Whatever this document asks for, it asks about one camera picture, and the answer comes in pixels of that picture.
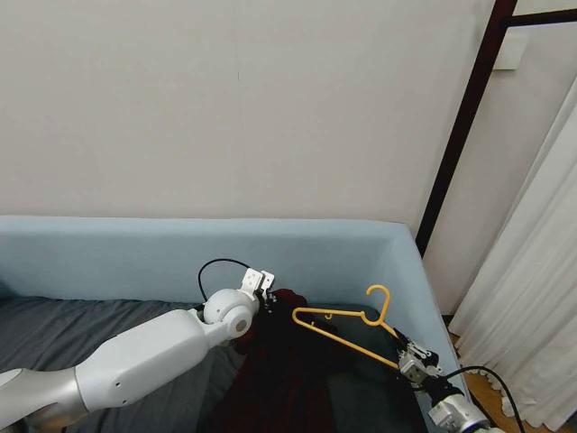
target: robotic arm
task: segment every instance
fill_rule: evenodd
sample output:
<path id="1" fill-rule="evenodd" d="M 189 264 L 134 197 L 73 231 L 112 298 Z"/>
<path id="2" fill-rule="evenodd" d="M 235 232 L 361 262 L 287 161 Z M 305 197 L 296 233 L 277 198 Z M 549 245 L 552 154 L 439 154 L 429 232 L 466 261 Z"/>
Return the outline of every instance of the robotic arm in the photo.
<path id="1" fill-rule="evenodd" d="M 0 430 L 23 418 L 39 430 L 59 429 L 141 399 L 200 363 L 212 347 L 242 336 L 273 281 L 272 274 L 249 269 L 239 290 L 216 292 L 202 313 L 158 316 L 104 342 L 75 367 L 1 373 Z"/>
<path id="2" fill-rule="evenodd" d="M 489 420 L 463 393 L 442 375 L 439 356 L 410 341 L 397 329 L 400 373 L 431 397 L 429 417 L 450 433 L 504 433 L 491 428 Z"/>

